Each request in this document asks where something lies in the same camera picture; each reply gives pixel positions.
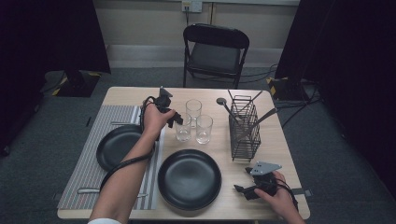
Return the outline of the person's right hand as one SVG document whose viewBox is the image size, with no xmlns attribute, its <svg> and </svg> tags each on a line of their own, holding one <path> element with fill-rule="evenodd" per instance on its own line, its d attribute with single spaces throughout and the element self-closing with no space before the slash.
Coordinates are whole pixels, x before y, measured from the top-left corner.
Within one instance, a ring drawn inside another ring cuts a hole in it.
<svg viewBox="0 0 396 224">
<path fill-rule="evenodd" d="M 281 217 L 286 214 L 299 213 L 286 189 L 278 189 L 274 196 L 267 194 L 261 189 L 255 189 L 255 193 L 269 203 L 272 209 Z"/>
</svg>

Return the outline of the white wall socket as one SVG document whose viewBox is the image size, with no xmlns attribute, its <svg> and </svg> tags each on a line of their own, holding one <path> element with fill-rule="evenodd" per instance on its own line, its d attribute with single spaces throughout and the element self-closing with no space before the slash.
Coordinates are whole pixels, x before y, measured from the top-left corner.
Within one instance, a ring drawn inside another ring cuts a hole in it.
<svg viewBox="0 0 396 224">
<path fill-rule="evenodd" d="M 201 13 L 203 3 L 199 0 L 182 0 L 181 8 L 183 12 Z"/>
</svg>

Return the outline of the person's left hand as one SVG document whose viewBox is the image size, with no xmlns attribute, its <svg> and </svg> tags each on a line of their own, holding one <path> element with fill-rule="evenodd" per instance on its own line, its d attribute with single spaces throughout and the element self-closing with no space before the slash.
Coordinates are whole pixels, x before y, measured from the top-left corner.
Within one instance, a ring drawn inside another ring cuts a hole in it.
<svg viewBox="0 0 396 224">
<path fill-rule="evenodd" d="M 161 113 L 153 103 L 147 103 L 144 112 L 144 131 L 142 138 L 148 142 L 154 142 L 160 135 L 167 121 L 176 114 L 174 109 Z"/>
</svg>

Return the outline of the grey striped placemat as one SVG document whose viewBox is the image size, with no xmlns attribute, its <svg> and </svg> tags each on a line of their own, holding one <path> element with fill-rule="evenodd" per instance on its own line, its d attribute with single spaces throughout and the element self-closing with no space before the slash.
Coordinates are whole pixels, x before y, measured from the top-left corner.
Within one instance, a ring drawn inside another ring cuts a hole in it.
<svg viewBox="0 0 396 224">
<path fill-rule="evenodd" d="M 111 124 L 112 121 L 138 124 L 139 116 L 140 108 L 138 105 L 102 105 L 100 107 L 75 170 L 58 203 L 59 209 L 92 209 L 98 194 L 78 194 L 78 189 L 98 189 L 106 175 L 106 171 L 100 167 L 96 159 L 96 150 L 99 146 L 99 142 L 107 133 L 116 128 L 116 125 Z M 145 194 L 145 197 L 136 200 L 134 210 L 154 210 L 157 208 L 158 189 L 156 181 L 163 155 L 163 138 L 165 131 L 166 129 L 163 128 L 160 140 L 155 145 L 155 152 L 148 163 L 141 184 L 140 192 Z"/>
</svg>

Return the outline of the black wire cutlery holder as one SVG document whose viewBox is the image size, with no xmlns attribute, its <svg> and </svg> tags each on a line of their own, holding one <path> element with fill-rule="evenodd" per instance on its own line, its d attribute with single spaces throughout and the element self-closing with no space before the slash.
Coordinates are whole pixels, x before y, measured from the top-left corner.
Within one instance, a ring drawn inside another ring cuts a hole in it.
<svg viewBox="0 0 396 224">
<path fill-rule="evenodd" d="M 252 97 L 235 95 L 231 103 L 231 112 L 235 116 L 235 119 L 229 117 L 232 158 L 251 161 L 262 142 L 259 126 L 245 137 L 241 137 L 241 134 L 258 120 Z"/>
</svg>

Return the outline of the black stand base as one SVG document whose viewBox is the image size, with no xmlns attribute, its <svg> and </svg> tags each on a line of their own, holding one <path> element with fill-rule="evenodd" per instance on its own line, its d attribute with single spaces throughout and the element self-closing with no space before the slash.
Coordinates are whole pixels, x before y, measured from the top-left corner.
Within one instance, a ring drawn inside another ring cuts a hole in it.
<svg viewBox="0 0 396 224">
<path fill-rule="evenodd" d="M 45 75 L 45 84 L 40 90 L 57 97 L 89 98 L 101 75 L 89 71 L 67 74 L 65 71 L 50 71 Z"/>
<path fill-rule="evenodd" d="M 274 99 L 279 101 L 307 101 L 304 86 L 301 82 L 294 82 L 288 77 L 266 79 L 269 92 Z"/>
</svg>

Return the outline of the white sleeve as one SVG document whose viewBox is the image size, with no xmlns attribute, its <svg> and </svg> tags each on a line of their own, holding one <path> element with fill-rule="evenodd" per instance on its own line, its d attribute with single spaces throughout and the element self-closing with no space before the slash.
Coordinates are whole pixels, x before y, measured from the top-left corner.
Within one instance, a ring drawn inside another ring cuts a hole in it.
<svg viewBox="0 0 396 224">
<path fill-rule="evenodd" d="M 121 224 L 121 223 L 112 218 L 97 218 L 90 220 L 87 224 Z"/>
</svg>

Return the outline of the clear drinking glass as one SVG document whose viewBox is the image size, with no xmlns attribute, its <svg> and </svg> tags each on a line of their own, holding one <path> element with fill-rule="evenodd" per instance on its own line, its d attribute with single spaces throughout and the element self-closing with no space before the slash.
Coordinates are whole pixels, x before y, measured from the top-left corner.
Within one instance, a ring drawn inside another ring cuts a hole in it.
<svg viewBox="0 0 396 224">
<path fill-rule="evenodd" d="M 211 139 L 213 119 L 208 115 L 201 115 L 196 120 L 196 141 L 207 144 Z"/>
<path fill-rule="evenodd" d="M 185 112 L 179 113 L 183 118 L 183 124 L 176 125 L 176 138 L 180 142 L 187 142 L 191 139 L 191 116 Z"/>
<path fill-rule="evenodd" d="M 186 103 L 186 113 L 191 116 L 191 127 L 196 127 L 196 120 L 201 115 L 202 103 L 197 99 L 190 99 Z"/>
</svg>

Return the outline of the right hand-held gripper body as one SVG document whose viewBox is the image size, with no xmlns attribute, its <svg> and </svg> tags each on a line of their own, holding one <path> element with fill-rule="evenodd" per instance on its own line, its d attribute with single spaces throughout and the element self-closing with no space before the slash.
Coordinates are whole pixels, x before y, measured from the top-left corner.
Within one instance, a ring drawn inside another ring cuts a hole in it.
<svg viewBox="0 0 396 224">
<path fill-rule="evenodd" d="M 273 171 L 279 170 L 281 165 L 264 161 L 257 161 L 252 167 L 251 176 L 257 188 L 269 195 L 275 195 L 277 180 Z"/>
</svg>

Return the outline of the black folding chair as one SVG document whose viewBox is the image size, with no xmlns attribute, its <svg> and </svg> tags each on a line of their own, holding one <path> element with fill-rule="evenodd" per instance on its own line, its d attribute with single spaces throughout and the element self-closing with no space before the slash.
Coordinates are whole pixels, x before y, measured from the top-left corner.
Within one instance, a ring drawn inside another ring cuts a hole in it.
<svg viewBox="0 0 396 224">
<path fill-rule="evenodd" d="M 187 74 L 229 78 L 238 88 L 249 49 L 248 36 L 234 28 L 195 23 L 183 31 L 183 86 Z"/>
</svg>

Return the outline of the dark curtain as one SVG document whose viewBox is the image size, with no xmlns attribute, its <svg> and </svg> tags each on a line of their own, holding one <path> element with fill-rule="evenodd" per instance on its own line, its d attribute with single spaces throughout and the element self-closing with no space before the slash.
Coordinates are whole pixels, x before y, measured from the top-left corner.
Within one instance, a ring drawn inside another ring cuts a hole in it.
<svg viewBox="0 0 396 224">
<path fill-rule="evenodd" d="M 0 150 L 59 70 L 110 72 L 93 0 L 0 0 Z"/>
<path fill-rule="evenodd" d="M 319 84 L 396 198 L 396 0 L 300 0 L 276 77 Z"/>
</svg>

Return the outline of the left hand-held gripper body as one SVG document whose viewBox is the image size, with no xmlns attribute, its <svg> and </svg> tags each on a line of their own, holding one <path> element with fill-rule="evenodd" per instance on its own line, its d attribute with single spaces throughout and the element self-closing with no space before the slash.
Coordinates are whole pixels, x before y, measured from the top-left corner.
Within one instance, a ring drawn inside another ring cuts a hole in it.
<svg viewBox="0 0 396 224">
<path fill-rule="evenodd" d="M 169 91 L 167 91 L 164 87 L 160 87 L 159 96 L 153 100 L 153 103 L 161 113 L 166 113 L 169 111 L 171 97 L 172 94 Z"/>
</svg>

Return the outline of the metal table knife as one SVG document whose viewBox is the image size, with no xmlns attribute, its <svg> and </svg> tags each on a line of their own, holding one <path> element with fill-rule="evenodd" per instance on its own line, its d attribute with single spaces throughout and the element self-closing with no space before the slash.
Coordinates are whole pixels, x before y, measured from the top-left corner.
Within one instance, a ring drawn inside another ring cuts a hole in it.
<svg viewBox="0 0 396 224">
<path fill-rule="evenodd" d="M 77 194 L 91 194 L 91 193 L 100 193 L 100 189 L 94 188 L 79 188 L 77 190 Z M 143 198 L 149 196 L 147 193 L 138 193 L 137 198 Z"/>
</svg>

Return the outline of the metal spoon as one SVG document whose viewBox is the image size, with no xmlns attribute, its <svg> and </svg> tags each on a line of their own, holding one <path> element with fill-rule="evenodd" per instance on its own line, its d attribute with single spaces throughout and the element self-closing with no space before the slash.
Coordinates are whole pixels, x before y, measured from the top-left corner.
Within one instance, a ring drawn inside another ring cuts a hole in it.
<svg viewBox="0 0 396 224">
<path fill-rule="evenodd" d="M 229 116 L 233 119 L 234 123 L 239 127 L 239 128 L 243 128 L 243 126 L 240 124 L 240 122 L 238 121 L 238 119 L 236 118 L 236 116 L 232 113 L 231 109 L 227 106 L 227 101 L 225 98 L 219 97 L 216 100 L 218 105 L 222 105 L 226 111 L 228 112 Z"/>
</svg>

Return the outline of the black round plate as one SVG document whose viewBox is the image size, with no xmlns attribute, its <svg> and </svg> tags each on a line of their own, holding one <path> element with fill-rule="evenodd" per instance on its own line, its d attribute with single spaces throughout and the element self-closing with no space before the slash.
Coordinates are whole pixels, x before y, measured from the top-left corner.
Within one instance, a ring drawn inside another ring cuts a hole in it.
<svg viewBox="0 0 396 224">
<path fill-rule="evenodd" d="M 217 163 L 197 149 L 182 149 L 167 157 L 158 173 L 164 200 L 177 209 L 195 211 L 209 206 L 222 184 Z"/>
<path fill-rule="evenodd" d="M 121 163 L 141 137 L 138 125 L 125 125 L 107 133 L 96 150 L 96 159 L 100 167 L 110 171 Z"/>
</svg>

